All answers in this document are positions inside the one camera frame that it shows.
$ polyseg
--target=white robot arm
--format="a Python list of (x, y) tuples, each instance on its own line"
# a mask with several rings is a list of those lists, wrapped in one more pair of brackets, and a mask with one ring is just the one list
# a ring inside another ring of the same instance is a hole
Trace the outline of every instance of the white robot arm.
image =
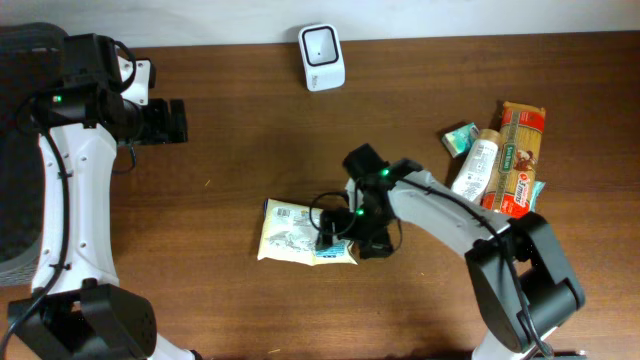
[[(361, 258), (386, 257), (394, 251), (386, 231), (390, 221), (417, 225), (467, 262), (489, 327), (473, 360), (521, 360), (536, 345), (553, 356), (543, 340), (584, 305), (585, 296), (541, 216), (530, 213), (516, 220), (485, 209), (415, 162), (390, 165), (368, 144), (351, 152), (343, 166), (350, 175), (349, 209), (322, 213), (317, 248), (349, 239), (359, 244)], [(516, 260), (531, 260), (531, 270), (518, 276)]]
[(29, 104), (42, 134), (43, 239), (33, 298), (9, 305), (2, 349), (15, 332), (42, 359), (201, 359), (157, 334), (151, 304), (118, 287), (111, 254), (116, 147), (186, 141), (183, 105), (172, 101), (170, 114), (164, 100), (150, 100), (151, 62), (110, 38), (67, 37), (64, 54), (60, 86)]

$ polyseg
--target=wooden table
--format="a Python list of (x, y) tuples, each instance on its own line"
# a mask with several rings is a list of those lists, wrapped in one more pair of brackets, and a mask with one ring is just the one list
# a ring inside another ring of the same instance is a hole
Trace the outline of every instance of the wooden table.
[[(640, 33), (342, 47), (346, 84), (324, 93), (303, 85), (296, 44), (137, 51), (157, 67), (153, 95), (183, 98), (189, 122), (187, 144), (139, 147), (111, 187), (121, 286), (152, 302), (160, 333), (216, 359), (473, 349), (486, 328), (466, 266), (433, 237), (407, 225), (402, 250), (358, 266), (258, 262), (262, 206), (341, 189), (342, 159), (365, 142), (450, 181), (459, 164), (438, 131), (487, 127), (511, 100), (547, 108), (538, 211), (587, 293), (550, 343), (639, 358)], [(116, 166), (127, 161), (122, 151)], [(3, 289), (0, 303), (26, 296)], [(16, 339), (9, 354), (32, 356)]]

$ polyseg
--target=white bottle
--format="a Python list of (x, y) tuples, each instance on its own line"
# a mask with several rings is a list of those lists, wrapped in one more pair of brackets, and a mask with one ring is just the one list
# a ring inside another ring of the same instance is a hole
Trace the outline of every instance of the white bottle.
[(465, 199), (480, 204), (489, 178), (491, 169), (498, 154), (500, 144), (500, 133), (483, 129), (478, 138), (473, 142), (469, 155), (460, 169), (460, 173), (451, 186), (451, 190), (462, 195)]

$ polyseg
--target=pasta package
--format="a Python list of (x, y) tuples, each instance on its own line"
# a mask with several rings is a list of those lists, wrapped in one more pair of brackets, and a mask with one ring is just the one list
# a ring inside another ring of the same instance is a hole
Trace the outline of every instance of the pasta package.
[(546, 112), (505, 102), (500, 135), (504, 145), (493, 165), (482, 206), (520, 218), (529, 212)]

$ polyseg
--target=white device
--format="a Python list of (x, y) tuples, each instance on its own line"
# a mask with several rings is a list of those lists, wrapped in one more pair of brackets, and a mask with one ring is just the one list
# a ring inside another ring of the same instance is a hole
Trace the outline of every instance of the white device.
[(311, 25), (298, 33), (309, 91), (340, 87), (345, 81), (338, 31), (329, 24)]

